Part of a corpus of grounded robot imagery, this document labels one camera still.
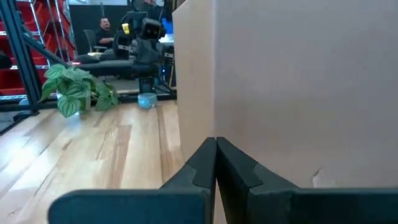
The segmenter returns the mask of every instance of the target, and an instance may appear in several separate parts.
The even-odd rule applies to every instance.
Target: wooden floor
[[[175,101],[68,119],[43,110],[0,136],[0,223],[47,223],[76,189],[156,189],[182,164]]]

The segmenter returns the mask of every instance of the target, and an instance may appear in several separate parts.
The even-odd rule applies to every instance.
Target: yellow part
[[[122,27],[123,27],[124,34],[130,34],[130,29],[129,29],[128,23],[122,24]]]

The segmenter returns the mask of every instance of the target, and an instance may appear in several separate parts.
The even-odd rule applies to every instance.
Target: potted plant
[[[66,118],[90,108],[91,97],[97,99],[97,111],[110,109],[119,103],[116,89],[111,84],[104,82],[96,85],[93,76],[79,68],[65,68],[56,64],[44,76],[47,80],[43,84],[40,101],[47,99],[56,90],[58,109]]]

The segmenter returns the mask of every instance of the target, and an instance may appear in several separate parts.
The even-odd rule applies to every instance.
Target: blue object
[[[163,26],[166,29],[166,34],[173,34],[173,23],[172,22],[167,22],[165,18],[162,19]]]
[[[138,105],[142,109],[152,109],[156,106],[157,96],[155,93],[143,93],[138,95]]]

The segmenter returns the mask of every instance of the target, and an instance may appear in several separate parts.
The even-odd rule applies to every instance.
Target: man
[[[109,23],[108,18],[101,18],[99,26],[100,28],[96,32],[97,46],[112,49],[113,34],[110,31],[111,24]]]

